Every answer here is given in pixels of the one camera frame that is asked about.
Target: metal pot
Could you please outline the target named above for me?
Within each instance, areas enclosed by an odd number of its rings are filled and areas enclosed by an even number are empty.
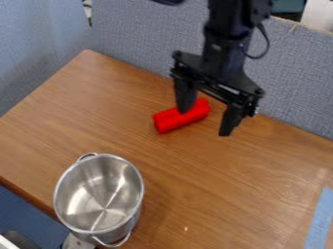
[[[89,153],[57,182],[56,215],[81,241],[117,248],[139,220],[143,194],[136,167],[117,156]]]

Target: wooden table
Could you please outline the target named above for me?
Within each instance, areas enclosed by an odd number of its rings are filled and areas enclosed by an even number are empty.
[[[1,184],[55,217],[64,170],[87,152],[116,154],[147,188],[123,248],[303,248],[333,143],[263,116],[218,137],[223,107],[210,103],[203,121],[159,135],[171,81],[83,52],[0,120]]]

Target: red object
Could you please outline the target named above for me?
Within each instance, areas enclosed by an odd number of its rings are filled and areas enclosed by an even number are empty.
[[[180,114],[176,108],[171,108],[152,116],[155,127],[159,133],[166,133],[180,126],[184,126],[203,119],[211,111],[208,100],[199,98],[194,107],[186,114]]]

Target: gray fabric wall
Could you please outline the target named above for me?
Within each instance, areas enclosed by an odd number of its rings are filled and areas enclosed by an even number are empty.
[[[80,0],[0,0],[0,115],[89,48]]]
[[[93,50],[163,76],[174,50],[199,53],[207,1],[166,7],[148,0],[93,0]],[[333,36],[273,19],[269,55],[246,71],[266,89],[262,113],[333,139]],[[263,48],[257,33],[251,52]]]

